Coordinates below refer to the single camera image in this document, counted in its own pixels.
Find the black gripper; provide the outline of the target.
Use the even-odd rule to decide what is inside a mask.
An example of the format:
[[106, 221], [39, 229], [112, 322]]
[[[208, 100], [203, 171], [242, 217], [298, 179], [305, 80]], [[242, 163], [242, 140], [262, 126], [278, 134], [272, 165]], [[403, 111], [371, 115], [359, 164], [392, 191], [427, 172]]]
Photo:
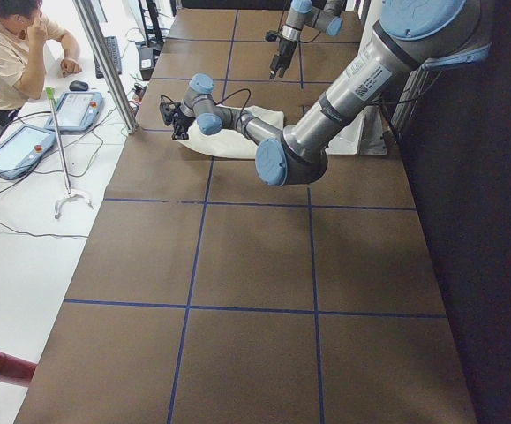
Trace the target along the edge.
[[271, 71], [269, 78], [274, 80], [277, 73], [276, 71], [279, 71], [278, 76], [283, 78], [285, 72], [290, 67], [291, 60], [298, 45], [298, 40], [290, 40], [273, 30], [267, 31], [265, 40], [267, 42], [279, 42], [278, 52], [273, 56], [269, 66], [269, 70]]
[[173, 129], [172, 139], [188, 139], [187, 132], [193, 123], [193, 118], [188, 117], [181, 110], [181, 102], [161, 101], [159, 111], [162, 115], [163, 123]]

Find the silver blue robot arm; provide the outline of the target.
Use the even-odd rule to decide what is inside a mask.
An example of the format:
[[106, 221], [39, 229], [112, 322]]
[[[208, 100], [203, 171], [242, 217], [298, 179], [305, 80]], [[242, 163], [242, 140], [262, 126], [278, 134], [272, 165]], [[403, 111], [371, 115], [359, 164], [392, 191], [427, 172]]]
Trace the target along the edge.
[[269, 65], [269, 78], [282, 78], [289, 69], [305, 27], [337, 36], [342, 28], [344, 5], [345, 1], [332, 0], [318, 8], [311, 1], [292, 1], [285, 22], [277, 30], [268, 30], [265, 36], [267, 42], [278, 42], [278, 50]]
[[402, 75], [445, 70], [487, 58], [493, 1], [385, 1], [372, 38], [295, 124], [280, 130], [249, 112], [217, 104], [213, 80], [197, 73], [184, 98], [161, 99], [159, 110], [175, 140], [191, 125], [205, 135], [235, 130], [256, 146], [255, 166], [270, 186], [314, 182], [327, 169], [326, 149], [342, 129]]

